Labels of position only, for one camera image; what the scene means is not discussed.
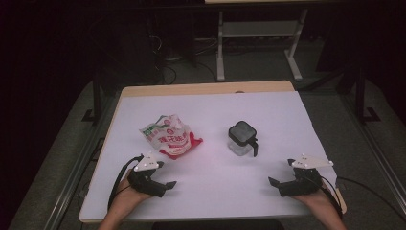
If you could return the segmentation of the black metal stand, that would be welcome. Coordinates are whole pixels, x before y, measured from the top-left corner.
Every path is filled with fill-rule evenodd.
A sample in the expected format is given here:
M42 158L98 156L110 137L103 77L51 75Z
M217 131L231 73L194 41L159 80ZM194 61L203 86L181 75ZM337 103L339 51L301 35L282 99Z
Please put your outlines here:
M364 125L367 122L379 122L380 118L372 107L365 107L366 78L362 68L359 68L355 82L355 114L358 121Z
M102 115L102 96L100 83L97 80L93 80L92 88L93 108L87 109L81 120L83 122L91 122L92 125L95 126Z

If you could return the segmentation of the person's right hand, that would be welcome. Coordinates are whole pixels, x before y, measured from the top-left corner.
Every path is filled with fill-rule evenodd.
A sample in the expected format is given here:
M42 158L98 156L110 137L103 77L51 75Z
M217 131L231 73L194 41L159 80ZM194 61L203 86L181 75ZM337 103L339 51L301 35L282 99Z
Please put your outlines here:
M294 195L293 198L304 204L318 220L340 217L325 188L309 195Z

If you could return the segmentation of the person's left hand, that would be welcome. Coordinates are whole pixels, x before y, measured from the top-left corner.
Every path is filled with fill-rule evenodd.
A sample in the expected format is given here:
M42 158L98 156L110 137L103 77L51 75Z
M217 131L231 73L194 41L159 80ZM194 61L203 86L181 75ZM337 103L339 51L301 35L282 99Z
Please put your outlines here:
M128 181L130 170L127 171L122 181L119 183L118 191L109 208L110 211L132 212L143 201L151 198L151 195L137 192Z

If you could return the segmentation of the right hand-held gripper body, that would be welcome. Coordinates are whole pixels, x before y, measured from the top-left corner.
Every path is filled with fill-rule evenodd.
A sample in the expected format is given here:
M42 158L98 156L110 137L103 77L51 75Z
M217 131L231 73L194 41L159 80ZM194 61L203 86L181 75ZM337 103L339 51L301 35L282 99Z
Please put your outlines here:
M293 163L295 179L280 184L281 196L300 196L315 193L322 186L322 177L318 168L332 167L333 162L328 159L302 154Z

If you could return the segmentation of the glass jar with black lid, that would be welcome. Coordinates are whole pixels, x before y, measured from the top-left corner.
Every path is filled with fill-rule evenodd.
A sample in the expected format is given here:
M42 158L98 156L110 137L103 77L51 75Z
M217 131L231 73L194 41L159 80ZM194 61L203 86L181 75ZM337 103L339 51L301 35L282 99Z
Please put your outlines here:
M258 156L257 131L245 121L239 121L231 126L228 131L229 149L237 156L252 152Z

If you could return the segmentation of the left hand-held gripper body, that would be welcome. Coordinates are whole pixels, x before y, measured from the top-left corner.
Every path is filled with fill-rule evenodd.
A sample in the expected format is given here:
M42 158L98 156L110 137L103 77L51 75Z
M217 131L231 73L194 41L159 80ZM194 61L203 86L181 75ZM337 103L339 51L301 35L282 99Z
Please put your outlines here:
M151 178L158 170L156 158L149 152L141 154L137 161L128 176L131 187L140 193L162 197L167 190L165 185Z

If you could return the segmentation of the white and red seasoning bag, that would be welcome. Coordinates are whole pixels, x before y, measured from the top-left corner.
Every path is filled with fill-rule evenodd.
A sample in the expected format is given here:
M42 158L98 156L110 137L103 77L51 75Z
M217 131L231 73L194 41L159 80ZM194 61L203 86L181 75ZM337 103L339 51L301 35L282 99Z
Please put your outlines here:
M176 160L202 142L176 115L162 115L155 123L140 129L147 141L160 153Z

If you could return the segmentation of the white metal table frame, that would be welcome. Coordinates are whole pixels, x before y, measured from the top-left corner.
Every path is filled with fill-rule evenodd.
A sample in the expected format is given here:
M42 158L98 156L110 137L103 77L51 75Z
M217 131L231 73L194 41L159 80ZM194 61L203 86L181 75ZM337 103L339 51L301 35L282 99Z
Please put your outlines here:
M303 76L294 58L304 25L308 9L301 11L297 20L288 21L254 21L227 22L223 20L223 12L219 13L217 30L216 79L225 81L223 39L241 37L290 37L292 43L284 51L285 58L295 81L301 81Z

